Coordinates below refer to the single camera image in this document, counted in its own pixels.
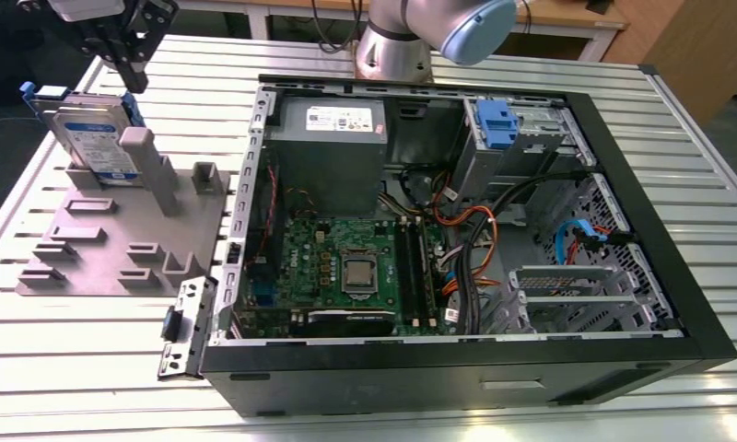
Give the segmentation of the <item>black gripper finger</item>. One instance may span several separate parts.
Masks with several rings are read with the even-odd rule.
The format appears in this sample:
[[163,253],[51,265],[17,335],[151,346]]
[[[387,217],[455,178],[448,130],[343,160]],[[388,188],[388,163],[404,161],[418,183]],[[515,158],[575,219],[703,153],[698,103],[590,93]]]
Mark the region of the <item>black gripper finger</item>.
[[105,40],[103,38],[85,39],[84,47],[100,56],[107,65],[118,71],[126,88],[136,91],[136,72],[132,66],[131,53],[120,40]]
[[175,22],[180,6],[174,0],[140,1],[139,5],[142,8],[138,10],[138,16],[144,20],[147,31],[139,38],[135,49],[134,70],[138,76],[138,84],[134,86],[134,91],[144,92],[150,83],[146,67]]

